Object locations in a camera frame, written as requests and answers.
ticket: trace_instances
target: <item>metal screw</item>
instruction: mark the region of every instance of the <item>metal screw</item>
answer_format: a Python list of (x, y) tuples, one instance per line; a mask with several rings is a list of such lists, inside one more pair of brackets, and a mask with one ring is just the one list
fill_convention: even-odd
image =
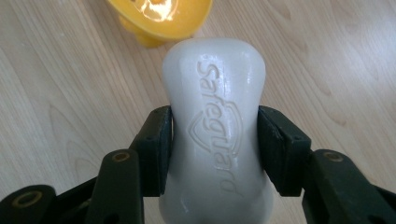
[(340, 162), (340, 161), (344, 160), (344, 158), (342, 156), (340, 156), (338, 153), (334, 153), (334, 152), (324, 152), (323, 156), (326, 157), (327, 159), (329, 159), (330, 161)]
[(25, 208), (29, 207), (40, 201), (43, 197), (43, 193), (38, 190), (32, 190), (23, 193), (22, 195), (18, 196), (14, 201), (12, 201), (12, 206), (16, 208)]
[(130, 158), (130, 155), (128, 152), (119, 152), (113, 156), (112, 160), (116, 161), (116, 162), (120, 162), (120, 161), (126, 161), (129, 158)]

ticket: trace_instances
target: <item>wood grain surface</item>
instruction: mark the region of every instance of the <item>wood grain surface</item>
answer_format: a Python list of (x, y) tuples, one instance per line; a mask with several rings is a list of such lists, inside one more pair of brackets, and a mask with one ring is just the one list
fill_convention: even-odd
[[(396, 1), (214, 0), (194, 37), (233, 37), (262, 54), (262, 105), (282, 111), (313, 149), (347, 154), (396, 191)], [(168, 105), (162, 60), (105, 0), (0, 1), (0, 199), (48, 184), (62, 193), (126, 148)], [(276, 196), (270, 223), (305, 223), (301, 198)], [(157, 199), (146, 222), (163, 223)]]

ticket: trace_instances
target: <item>yellow object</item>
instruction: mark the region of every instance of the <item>yellow object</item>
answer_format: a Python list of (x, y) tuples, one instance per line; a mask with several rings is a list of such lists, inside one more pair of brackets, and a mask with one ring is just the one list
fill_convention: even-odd
[(212, 0), (108, 0), (122, 26), (148, 48), (189, 38), (204, 23)]

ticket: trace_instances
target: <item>white soap bar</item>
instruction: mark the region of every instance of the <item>white soap bar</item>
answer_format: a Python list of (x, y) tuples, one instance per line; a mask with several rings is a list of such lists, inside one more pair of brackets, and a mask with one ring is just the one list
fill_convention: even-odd
[(262, 224), (273, 195), (259, 162), (257, 116), (265, 64), (249, 44), (190, 39), (163, 62), (174, 116), (165, 194), (168, 224)]

